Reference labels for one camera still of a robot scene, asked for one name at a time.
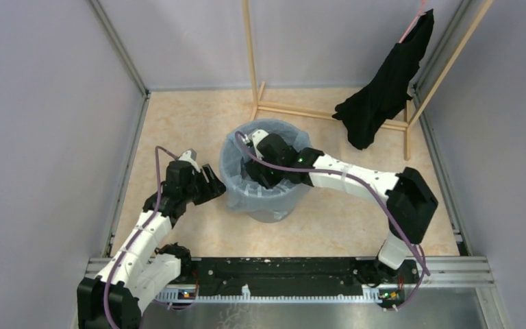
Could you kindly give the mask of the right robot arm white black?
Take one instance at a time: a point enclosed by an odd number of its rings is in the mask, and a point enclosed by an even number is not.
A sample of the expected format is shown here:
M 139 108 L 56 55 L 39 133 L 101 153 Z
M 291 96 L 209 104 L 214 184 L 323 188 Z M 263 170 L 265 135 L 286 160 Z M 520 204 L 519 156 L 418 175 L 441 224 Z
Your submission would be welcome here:
M 250 158 L 246 165 L 248 175 L 266 188 L 289 181 L 373 200 L 389 225 L 374 264 L 379 280 L 393 282 L 399 277 L 408 254 L 415 257 L 425 275 L 430 274 L 425 255 L 418 247 L 439 202 L 417 169 L 405 167 L 399 173 L 366 169 L 311 147 L 297 151 L 278 134 L 264 130 L 249 135 L 236 132 L 234 137 Z

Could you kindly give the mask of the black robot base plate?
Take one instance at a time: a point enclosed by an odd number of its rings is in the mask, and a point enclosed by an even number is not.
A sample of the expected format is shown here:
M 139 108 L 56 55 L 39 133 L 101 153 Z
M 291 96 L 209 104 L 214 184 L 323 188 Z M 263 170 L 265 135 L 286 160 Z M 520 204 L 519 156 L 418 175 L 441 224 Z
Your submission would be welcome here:
M 199 297 L 359 297 L 369 288 L 397 289 L 418 280 L 415 260 L 390 269 L 375 258 L 194 258 L 169 288 Z

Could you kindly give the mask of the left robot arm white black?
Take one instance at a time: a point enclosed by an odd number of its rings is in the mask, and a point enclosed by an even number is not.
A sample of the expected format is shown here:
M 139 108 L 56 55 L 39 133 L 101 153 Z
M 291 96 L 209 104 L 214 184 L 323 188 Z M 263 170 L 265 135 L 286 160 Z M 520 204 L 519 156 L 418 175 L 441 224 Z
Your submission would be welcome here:
M 171 281 L 184 283 L 192 265 L 159 244 L 185 213 L 222 196 L 225 185 L 209 164 L 193 157 L 170 162 L 166 179 L 148 199 L 117 253 L 77 286 L 78 328 L 139 328 L 148 305 Z

